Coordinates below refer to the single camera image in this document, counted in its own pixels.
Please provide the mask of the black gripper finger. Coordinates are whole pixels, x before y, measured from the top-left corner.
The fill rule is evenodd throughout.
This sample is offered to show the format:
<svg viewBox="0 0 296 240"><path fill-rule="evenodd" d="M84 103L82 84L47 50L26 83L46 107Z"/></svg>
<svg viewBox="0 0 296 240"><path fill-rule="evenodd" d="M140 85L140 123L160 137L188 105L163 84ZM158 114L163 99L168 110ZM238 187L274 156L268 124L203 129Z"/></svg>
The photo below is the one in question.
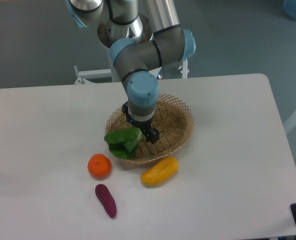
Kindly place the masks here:
<svg viewBox="0 0 296 240"><path fill-rule="evenodd" d="M144 135L147 143L155 144L160 139L160 132L152 126L144 131Z"/></svg>
<svg viewBox="0 0 296 240"><path fill-rule="evenodd" d="M122 113L125 115L126 120L129 120L129 108L128 108L128 101L126 101L121 107Z"/></svg>

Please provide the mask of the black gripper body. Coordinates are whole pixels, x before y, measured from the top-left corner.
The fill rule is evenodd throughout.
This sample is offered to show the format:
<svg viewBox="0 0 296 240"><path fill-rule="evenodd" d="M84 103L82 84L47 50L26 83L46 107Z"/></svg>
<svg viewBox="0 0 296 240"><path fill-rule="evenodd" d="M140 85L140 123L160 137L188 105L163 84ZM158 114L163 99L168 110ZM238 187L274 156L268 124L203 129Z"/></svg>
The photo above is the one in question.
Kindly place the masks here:
<svg viewBox="0 0 296 240"><path fill-rule="evenodd" d="M150 130L153 129L153 127L152 127L153 118L150 118L145 121L138 121L138 120L135 120L134 118L132 118L132 116L129 113L127 113L126 119L131 125L133 125L136 128L139 128L141 130L142 134L145 136L148 136Z"/></svg>

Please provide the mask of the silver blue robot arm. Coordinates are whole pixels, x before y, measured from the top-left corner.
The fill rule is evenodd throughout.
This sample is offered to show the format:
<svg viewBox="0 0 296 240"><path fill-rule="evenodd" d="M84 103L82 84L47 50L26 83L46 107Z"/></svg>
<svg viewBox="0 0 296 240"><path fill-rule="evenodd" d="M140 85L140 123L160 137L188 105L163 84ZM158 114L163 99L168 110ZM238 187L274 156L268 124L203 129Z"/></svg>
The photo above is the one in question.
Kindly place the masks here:
<svg viewBox="0 0 296 240"><path fill-rule="evenodd" d="M68 0L66 6L80 28L106 24L109 58L127 95L123 112L148 142L156 143L160 133L152 122L160 92L151 70L186 60L196 50L192 32L180 25L174 2L144 2L152 31L147 41L136 0Z"/></svg>

